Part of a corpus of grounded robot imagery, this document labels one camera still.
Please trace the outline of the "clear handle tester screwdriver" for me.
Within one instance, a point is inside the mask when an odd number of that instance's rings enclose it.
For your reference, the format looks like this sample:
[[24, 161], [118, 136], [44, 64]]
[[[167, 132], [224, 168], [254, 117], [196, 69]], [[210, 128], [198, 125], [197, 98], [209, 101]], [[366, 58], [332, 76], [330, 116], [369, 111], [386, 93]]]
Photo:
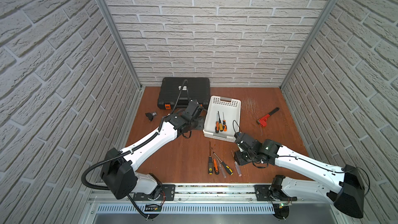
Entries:
[[242, 176], [242, 173], [241, 173], [239, 164], [238, 164], [238, 162], [236, 161], [235, 152], [234, 152], [234, 151], [231, 151], [231, 153], [232, 153], [232, 157], [233, 157], [233, 160], [234, 160], [234, 165], [235, 165], [235, 168], [236, 168], [236, 172], [237, 172], [238, 176], [241, 177], [241, 176]]

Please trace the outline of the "orange black screwdriver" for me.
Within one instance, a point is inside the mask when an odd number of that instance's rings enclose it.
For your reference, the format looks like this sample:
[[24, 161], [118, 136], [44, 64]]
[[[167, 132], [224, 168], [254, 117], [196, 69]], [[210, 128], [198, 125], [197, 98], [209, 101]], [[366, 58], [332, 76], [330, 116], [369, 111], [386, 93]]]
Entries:
[[216, 117], [216, 127], [215, 127], [215, 133], [219, 133], [220, 128], [219, 128], [219, 122], [218, 122], [218, 117]]
[[228, 128], [224, 114], [223, 114], [222, 126], [223, 126], [223, 131], [227, 132]]

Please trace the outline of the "clear handle small screwdriver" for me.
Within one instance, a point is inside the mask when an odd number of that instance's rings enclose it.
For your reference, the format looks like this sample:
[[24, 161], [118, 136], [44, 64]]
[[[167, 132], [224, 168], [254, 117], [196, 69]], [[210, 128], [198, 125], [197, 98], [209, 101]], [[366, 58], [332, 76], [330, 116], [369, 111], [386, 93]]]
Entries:
[[218, 164], [218, 169], [222, 173], [223, 178], [227, 178], [227, 174], [225, 172], [225, 169], [222, 167], [221, 162], [216, 158], [217, 164]]

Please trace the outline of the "black yellow long screwdriver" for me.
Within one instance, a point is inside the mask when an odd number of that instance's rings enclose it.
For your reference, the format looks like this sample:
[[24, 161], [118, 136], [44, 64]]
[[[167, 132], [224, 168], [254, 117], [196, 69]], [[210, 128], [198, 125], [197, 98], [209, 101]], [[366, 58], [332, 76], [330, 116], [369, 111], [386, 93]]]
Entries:
[[213, 172], [214, 172], [214, 164], [211, 156], [211, 143], [209, 143], [208, 174], [212, 175]]

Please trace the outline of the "yellow handle screwdriver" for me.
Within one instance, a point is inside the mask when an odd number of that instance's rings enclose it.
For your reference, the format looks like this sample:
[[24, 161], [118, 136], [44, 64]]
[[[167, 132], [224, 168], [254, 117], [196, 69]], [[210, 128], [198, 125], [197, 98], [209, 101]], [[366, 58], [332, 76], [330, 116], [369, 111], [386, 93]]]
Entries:
[[223, 124], [221, 122], [220, 114], [217, 112], [217, 117], [218, 117], [218, 130], [219, 132], [223, 132]]

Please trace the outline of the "orange handle screwdriver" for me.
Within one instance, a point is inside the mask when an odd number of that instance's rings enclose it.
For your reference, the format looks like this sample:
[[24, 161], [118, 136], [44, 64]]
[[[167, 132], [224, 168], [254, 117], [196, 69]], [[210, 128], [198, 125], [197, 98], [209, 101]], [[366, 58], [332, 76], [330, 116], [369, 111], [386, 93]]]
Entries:
[[213, 149], [211, 148], [210, 151], [211, 151], [211, 157], [212, 157], [212, 161], [213, 161], [213, 165], [214, 165], [214, 173], [216, 175], [219, 175], [219, 169], [218, 169], [218, 165], [217, 165], [217, 160], [216, 160], [216, 158], [214, 156]]

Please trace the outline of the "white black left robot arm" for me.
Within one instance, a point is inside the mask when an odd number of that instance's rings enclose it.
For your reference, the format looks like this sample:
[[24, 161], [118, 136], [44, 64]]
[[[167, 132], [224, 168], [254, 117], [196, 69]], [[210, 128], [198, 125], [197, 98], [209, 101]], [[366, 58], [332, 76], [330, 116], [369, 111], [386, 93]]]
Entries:
[[[156, 200], [161, 194], [162, 183], [153, 174], [142, 174], [137, 169], [167, 143], [180, 136], [187, 138], [185, 134], [193, 130], [202, 130], [205, 117], [201, 113], [204, 110], [196, 100], [191, 100], [185, 109], [164, 116], [159, 127], [144, 138], [121, 150], [112, 148], [103, 161], [86, 169], [81, 176], [82, 184], [91, 189], [111, 191], [118, 200], [131, 193], [148, 195]], [[98, 167], [105, 186], [87, 180], [87, 175]]]

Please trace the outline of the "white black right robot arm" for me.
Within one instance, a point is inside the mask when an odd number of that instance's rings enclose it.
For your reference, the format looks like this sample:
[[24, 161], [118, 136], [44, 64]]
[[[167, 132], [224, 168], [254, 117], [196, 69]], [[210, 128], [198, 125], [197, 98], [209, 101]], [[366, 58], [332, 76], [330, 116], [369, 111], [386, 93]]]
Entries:
[[267, 201], [310, 199], [333, 205], [350, 217], [364, 217], [364, 198], [370, 185], [364, 184], [360, 168], [323, 163], [270, 139], [261, 143], [246, 133], [237, 132], [234, 136], [239, 148], [234, 154], [238, 165], [252, 164], [258, 169], [272, 165], [308, 178], [298, 180], [276, 175], [265, 191]]

